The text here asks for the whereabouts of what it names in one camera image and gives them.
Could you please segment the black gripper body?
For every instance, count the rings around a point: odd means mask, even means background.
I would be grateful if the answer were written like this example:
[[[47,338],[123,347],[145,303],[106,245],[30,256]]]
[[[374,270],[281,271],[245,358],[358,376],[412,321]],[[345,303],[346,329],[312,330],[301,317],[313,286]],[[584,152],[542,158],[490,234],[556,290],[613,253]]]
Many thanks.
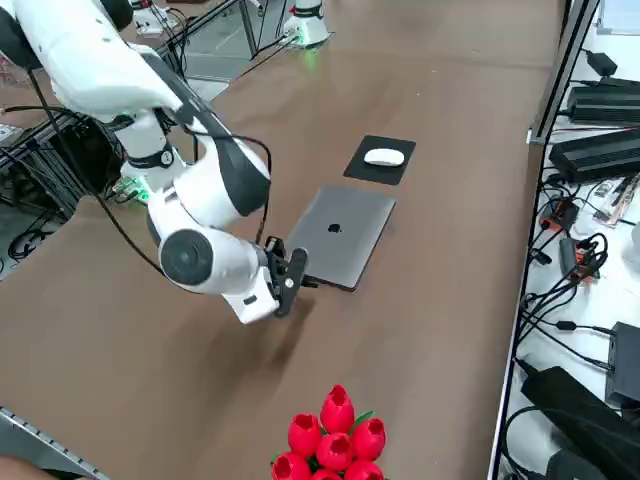
[[[319,281],[306,274],[309,255],[304,248],[295,248],[287,255],[284,241],[275,236],[266,240],[264,251],[271,275],[268,282],[270,292],[278,301],[274,315],[287,316],[301,288],[317,288]]]

